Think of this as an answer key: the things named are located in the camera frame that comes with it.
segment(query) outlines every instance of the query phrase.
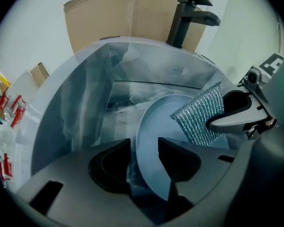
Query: black faucet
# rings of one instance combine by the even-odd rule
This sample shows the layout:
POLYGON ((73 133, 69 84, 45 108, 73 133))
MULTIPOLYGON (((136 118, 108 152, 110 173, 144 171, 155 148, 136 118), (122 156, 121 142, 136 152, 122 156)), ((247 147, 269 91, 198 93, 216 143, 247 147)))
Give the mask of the black faucet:
POLYGON ((197 5, 212 6, 209 0, 178 0, 178 2, 169 37, 166 41, 167 44, 182 48, 190 23, 209 26, 220 25, 221 20, 212 12, 195 11, 197 5))

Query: cardboard box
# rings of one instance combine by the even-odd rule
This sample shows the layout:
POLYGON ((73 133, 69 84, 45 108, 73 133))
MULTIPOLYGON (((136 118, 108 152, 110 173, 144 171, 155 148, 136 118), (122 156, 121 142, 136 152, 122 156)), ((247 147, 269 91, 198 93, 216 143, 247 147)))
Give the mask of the cardboard box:
MULTIPOLYGON (((177 0, 72 0, 64 5, 75 52, 105 37, 136 36, 166 41, 177 0)), ((195 51, 205 25, 189 26, 183 48, 195 51)))
POLYGON ((37 66, 35 66, 31 71, 30 74, 32 74, 32 77, 38 87, 40 87, 45 80, 48 78, 48 73, 42 63, 39 63, 37 66))

